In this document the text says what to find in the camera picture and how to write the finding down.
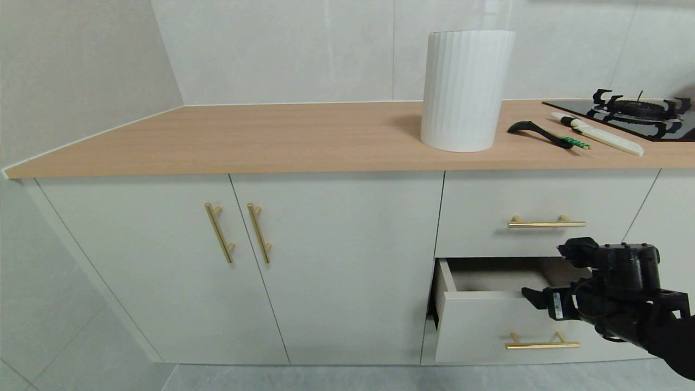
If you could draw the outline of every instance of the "white cabinet door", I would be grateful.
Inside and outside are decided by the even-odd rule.
[[[166,362],[288,362],[227,175],[39,181]],[[236,242],[228,264],[204,204]]]
[[[662,170],[625,237],[659,249],[661,287],[690,295],[695,313],[695,170]]]
[[[620,242],[658,170],[447,171],[437,257],[556,256],[571,237]],[[584,228],[509,228],[566,215]]]
[[[231,178],[290,363],[420,362],[442,172]]]

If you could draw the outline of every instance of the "black robotic arm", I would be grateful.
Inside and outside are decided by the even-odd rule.
[[[591,277],[543,291],[522,288],[536,309],[557,321],[592,324],[606,340],[637,345],[695,381],[695,317],[686,293],[661,289],[656,247],[599,246],[584,237],[558,250],[574,267],[590,267]]]

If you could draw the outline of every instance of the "wooden countertop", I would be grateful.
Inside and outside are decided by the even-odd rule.
[[[532,120],[560,134],[555,109],[537,100],[505,101],[494,146],[455,153],[422,144],[420,102],[189,106],[168,111],[25,161],[9,178],[390,170],[695,168],[695,143],[637,141],[636,157],[587,140],[563,150],[539,136],[506,133]]]

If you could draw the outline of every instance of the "white cylindrical container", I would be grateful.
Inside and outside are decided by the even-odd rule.
[[[430,34],[423,143],[453,152],[492,146],[514,35],[483,30]]]

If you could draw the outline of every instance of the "gold handle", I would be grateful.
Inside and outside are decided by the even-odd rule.
[[[232,263],[234,260],[231,258],[231,251],[234,249],[234,242],[229,243],[229,245],[227,244],[227,241],[224,240],[224,234],[222,233],[222,228],[220,228],[220,223],[217,220],[217,216],[222,211],[222,207],[213,208],[211,203],[206,202],[205,210],[208,211],[210,223],[213,225],[213,229],[217,234],[218,240],[220,241],[220,246],[222,246],[222,252],[227,258],[227,262]]]
[[[523,344],[519,341],[519,336],[512,331],[513,344],[505,344],[505,348],[508,350],[515,349],[565,349],[565,348],[579,348],[581,347],[579,342],[567,342],[561,332],[555,331],[555,335],[560,340],[560,342],[541,342],[537,344]]]
[[[557,221],[522,221],[521,217],[515,214],[512,221],[507,224],[509,228],[578,228],[587,226],[586,221],[572,221],[563,214]]]
[[[263,258],[265,263],[270,263],[270,257],[268,257],[268,251],[272,247],[272,244],[266,243],[263,238],[263,233],[261,232],[261,226],[259,225],[259,215],[261,214],[261,207],[254,206],[253,202],[246,204],[249,208],[249,214],[251,215],[251,222],[254,224],[254,230],[256,230],[256,237],[259,238],[259,244],[261,245],[261,252],[263,253]]]

